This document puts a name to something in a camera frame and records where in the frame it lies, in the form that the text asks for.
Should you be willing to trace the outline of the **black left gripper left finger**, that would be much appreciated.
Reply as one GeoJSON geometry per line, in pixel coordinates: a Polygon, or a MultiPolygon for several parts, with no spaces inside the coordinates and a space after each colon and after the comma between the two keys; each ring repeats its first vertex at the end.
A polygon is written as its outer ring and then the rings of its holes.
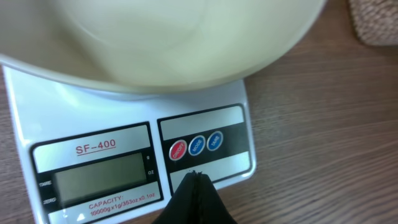
{"type": "Polygon", "coordinates": [[[153,224],[189,224],[195,223],[197,205],[197,173],[185,175],[172,198],[152,222],[153,224]]]}

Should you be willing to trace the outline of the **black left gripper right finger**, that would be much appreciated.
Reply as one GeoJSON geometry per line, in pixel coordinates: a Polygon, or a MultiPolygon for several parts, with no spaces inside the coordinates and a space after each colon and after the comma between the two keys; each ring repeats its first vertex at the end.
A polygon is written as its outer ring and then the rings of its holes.
{"type": "Polygon", "coordinates": [[[210,178],[201,172],[194,175],[194,223],[237,224],[210,178]]]}

